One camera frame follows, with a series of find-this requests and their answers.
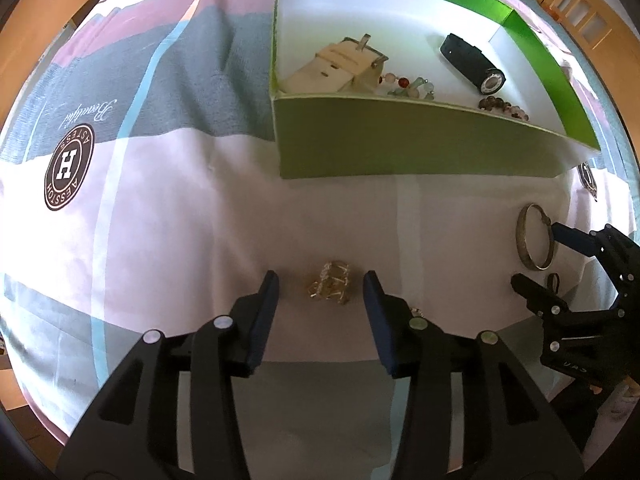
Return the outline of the pink grey bedsheet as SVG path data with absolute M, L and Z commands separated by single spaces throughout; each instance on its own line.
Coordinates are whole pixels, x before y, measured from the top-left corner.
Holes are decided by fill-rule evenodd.
M 1 331 L 48 427 L 71 434 L 148 330 L 226 314 L 267 271 L 280 296 L 262 364 L 234 386 L 256 478 L 381 478 L 409 384 L 378 360 L 362 279 L 445 332 L 497 332 L 540 390 L 541 328 L 511 288 L 528 203 L 631 234 L 639 175 L 575 49 L 597 156 L 555 177 L 285 179 L 270 96 L 276 0 L 104 0 L 1 133 Z

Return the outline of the bronze metal bangle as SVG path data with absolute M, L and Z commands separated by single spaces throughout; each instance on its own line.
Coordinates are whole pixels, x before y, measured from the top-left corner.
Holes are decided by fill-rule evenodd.
M 534 258 L 529 253 L 527 245 L 526 223 L 528 213 L 532 209 L 538 211 L 540 220 L 544 225 L 544 228 L 546 229 L 548 237 L 548 250 L 546 253 L 546 258 L 544 258 L 544 261 L 542 263 L 538 263 L 534 260 Z M 520 258 L 521 263 L 523 263 L 523 266 L 525 266 L 527 270 L 542 272 L 547 270 L 548 267 L 551 266 L 551 263 L 555 256 L 555 239 L 552 230 L 552 221 L 548 214 L 546 214 L 546 212 L 544 211 L 544 208 L 542 208 L 540 205 L 535 203 L 528 203 L 518 213 L 518 220 L 516 220 L 515 227 L 515 245 L 516 251 L 518 252 L 518 258 Z

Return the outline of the wooden headboard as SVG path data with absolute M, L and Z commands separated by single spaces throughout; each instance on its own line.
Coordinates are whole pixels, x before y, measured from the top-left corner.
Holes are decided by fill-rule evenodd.
M 1 119 L 56 35 L 98 0 L 1 0 Z

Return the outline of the green cardboard box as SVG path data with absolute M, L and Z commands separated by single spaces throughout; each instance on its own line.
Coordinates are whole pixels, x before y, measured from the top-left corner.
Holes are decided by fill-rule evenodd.
M 373 93 L 279 88 L 328 44 L 369 34 Z M 478 47 L 506 83 L 483 96 L 440 53 Z M 555 177 L 600 151 L 558 35 L 518 0 L 276 0 L 270 96 L 285 179 L 369 174 Z

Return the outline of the black wrist watch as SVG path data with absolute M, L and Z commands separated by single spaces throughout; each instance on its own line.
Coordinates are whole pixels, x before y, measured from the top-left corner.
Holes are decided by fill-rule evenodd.
M 506 83 L 502 70 L 486 58 L 478 47 L 455 34 L 446 36 L 440 53 L 483 96 L 498 92 Z

